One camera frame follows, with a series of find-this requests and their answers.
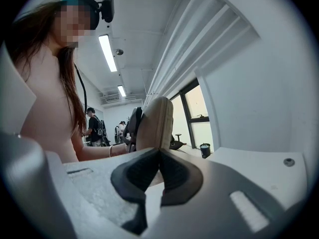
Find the fluorescent light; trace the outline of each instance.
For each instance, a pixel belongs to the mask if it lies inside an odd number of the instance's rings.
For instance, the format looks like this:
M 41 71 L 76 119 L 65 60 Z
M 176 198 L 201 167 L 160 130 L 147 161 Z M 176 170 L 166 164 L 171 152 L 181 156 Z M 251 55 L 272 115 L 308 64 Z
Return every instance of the fluorescent light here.
M 111 50 L 110 40 L 108 35 L 101 35 L 99 36 L 99 41 L 106 59 L 106 62 L 108 63 L 108 66 L 111 70 L 111 72 L 116 72 L 116 65 L 114 62 L 114 57 Z
M 118 88 L 119 88 L 119 91 L 121 92 L 122 97 L 126 97 L 126 94 L 124 92 L 123 86 L 120 85 L 120 86 L 118 86 Z

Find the window frame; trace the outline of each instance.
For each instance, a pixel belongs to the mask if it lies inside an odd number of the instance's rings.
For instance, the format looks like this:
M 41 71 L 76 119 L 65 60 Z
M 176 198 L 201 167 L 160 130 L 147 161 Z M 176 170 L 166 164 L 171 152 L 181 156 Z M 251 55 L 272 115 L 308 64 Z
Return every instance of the window frame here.
M 189 91 L 191 91 L 192 89 L 196 88 L 197 86 L 199 86 L 199 82 L 196 78 L 195 80 L 193 80 L 188 85 L 186 85 L 183 89 L 181 89 L 176 95 L 174 95 L 170 99 L 172 101 L 174 98 L 180 96 L 180 99 L 181 99 L 181 102 L 182 102 L 183 108 L 184 108 L 185 117 L 186 117 L 186 122 L 187 122 L 189 137 L 190 137 L 190 143 L 191 143 L 191 147 L 193 149 L 196 149 L 196 144 L 195 144 L 194 132 L 193 132 L 193 128 L 192 128 L 191 124 L 197 123 L 197 122 L 208 122 L 209 121 L 209 117 L 191 118 L 185 95 Z

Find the person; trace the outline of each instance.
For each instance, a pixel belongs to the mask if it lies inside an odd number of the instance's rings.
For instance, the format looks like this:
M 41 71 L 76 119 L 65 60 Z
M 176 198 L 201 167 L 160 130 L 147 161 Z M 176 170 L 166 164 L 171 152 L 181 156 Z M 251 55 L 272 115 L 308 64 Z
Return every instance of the person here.
M 85 112 L 76 92 L 74 49 L 98 24 L 94 0 L 61 0 L 38 6 L 16 20 L 5 45 L 36 100 L 20 134 L 57 153 L 62 163 L 127 153 L 126 145 L 84 146 Z
M 95 110 L 92 107 L 87 109 L 87 115 L 89 119 L 89 128 L 82 133 L 82 136 L 90 135 L 91 143 L 94 147 L 101 147 L 102 137 L 98 136 L 99 118 L 95 115 Z
M 121 121 L 120 124 L 119 124 L 119 130 L 120 130 L 120 140 L 119 140 L 119 143 L 123 143 L 123 140 L 122 140 L 122 136 L 123 136 L 123 132 L 124 132 L 124 129 L 125 129 L 125 121 Z

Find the screw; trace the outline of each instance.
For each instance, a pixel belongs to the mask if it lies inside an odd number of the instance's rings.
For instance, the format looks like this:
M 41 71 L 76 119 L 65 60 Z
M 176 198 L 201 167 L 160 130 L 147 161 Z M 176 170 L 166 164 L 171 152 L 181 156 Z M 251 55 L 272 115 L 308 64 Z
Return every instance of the screw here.
M 291 167 L 295 164 L 295 161 L 292 158 L 286 158 L 284 160 L 284 165 L 287 167 Z

